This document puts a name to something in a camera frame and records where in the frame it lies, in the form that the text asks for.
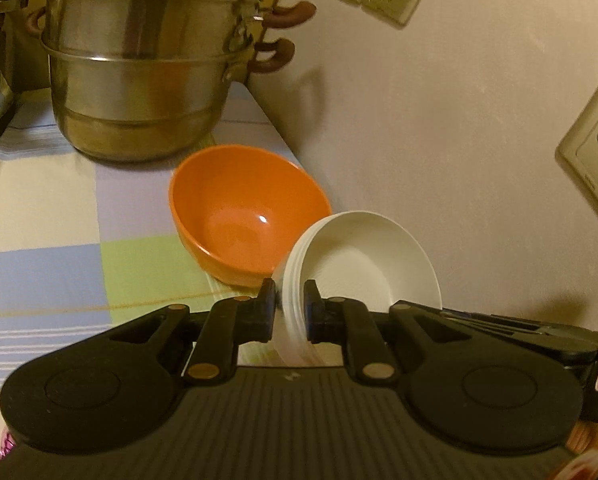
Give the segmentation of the right hand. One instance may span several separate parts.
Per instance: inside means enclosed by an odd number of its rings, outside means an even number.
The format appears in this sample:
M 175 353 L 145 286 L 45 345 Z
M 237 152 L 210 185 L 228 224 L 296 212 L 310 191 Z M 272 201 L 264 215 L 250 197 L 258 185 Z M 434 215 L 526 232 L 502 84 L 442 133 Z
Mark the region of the right hand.
M 577 422 L 567 440 L 575 457 L 552 479 L 598 480 L 598 422 Z

